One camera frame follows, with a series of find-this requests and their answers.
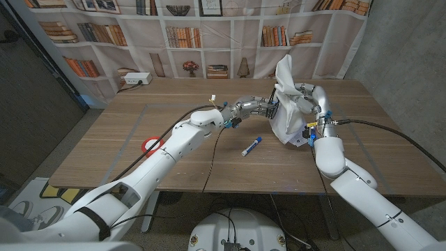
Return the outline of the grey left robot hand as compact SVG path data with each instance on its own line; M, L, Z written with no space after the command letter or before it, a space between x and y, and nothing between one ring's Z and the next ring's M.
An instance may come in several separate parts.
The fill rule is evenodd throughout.
M243 120L250 116L257 115L273 119L278 107L279 101L266 100L258 96L246 96L232 105L227 105L220 112L225 128L237 128Z

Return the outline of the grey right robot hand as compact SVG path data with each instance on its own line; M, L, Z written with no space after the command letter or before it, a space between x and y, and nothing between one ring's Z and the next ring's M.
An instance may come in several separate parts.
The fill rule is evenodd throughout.
M316 131L321 137L337 137L328 96L321 86L308 83L295 84L298 91L296 103L303 114L313 114Z

